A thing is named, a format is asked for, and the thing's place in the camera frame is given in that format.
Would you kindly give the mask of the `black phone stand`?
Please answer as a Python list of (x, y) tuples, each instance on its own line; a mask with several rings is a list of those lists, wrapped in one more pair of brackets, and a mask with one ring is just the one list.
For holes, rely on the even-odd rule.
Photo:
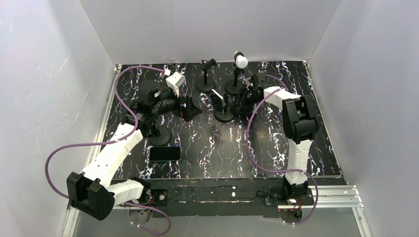
[(171, 140), (171, 131), (167, 127), (159, 127), (159, 136), (148, 138), (151, 146), (166, 146)]
[(230, 122), (234, 119), (235, 115), (231, 112), (229, 97), (229, 94), (225, 93), (222, 95), (222, 98), (214, 95), (212, 99), (214, 116), (220, 122)]

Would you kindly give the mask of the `black phone silver edge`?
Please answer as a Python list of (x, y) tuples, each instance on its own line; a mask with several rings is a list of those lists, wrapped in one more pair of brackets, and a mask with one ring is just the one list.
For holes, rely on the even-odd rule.
[(215, 89), (211, 90), (211, 103), (215, 111), (224, 114), (228, 108), (229, 94), (221, 95)]

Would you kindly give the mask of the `black phone stand front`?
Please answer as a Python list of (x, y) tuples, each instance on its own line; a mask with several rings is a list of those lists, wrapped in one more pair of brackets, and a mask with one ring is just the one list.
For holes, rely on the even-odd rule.
[(159, 127), (159, 136), (148, 138), (151, 146), (166, 146), (171, 140), (171, 131), (167, 127)]

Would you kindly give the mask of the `black phone blue edge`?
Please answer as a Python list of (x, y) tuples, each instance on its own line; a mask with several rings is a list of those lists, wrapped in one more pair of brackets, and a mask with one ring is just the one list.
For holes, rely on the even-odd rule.
[(181, 148), (179, 146), (151, 147), (149, 161), (167, 162), (181, 159)]

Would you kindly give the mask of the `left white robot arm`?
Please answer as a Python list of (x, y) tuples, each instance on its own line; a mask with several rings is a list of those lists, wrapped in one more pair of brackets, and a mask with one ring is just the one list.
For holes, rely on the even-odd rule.
[(143, 199), (150, 189), (150, 184), (141, 178), (111, 183), (118, 167), (144, 138), (152, 146), (149, 161), (180, 160), (181, 148), (168, 146), (171, 133), (157, 125), (157, 117), (173, 113), (189, 122), (202, 113), (190, 96), (178, 95), (168, 87), (145, 92), (129, 109), (114, 133), (115, 144), (105, 145), (80, 173), (72, 172), (67, 178), (69, 205), (97, 220), (105, 219), (114, 206)]

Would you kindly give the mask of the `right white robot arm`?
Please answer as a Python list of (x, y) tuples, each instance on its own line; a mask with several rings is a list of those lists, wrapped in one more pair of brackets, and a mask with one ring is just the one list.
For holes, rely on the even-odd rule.
[(279, 197), (298, 199), (308, 193), (307, 160), (309, 150), (319, 130), (317, 107), (314, 99), (288, 92), (269, 83), (268, 75), (253, 74), (246, 80), (234, 102), (236, 115), (249, 116), (248, 126), (263, 103), (281, 110), (283, 131), (289, 142), (288, 168), (283, 171), (284, 181)]

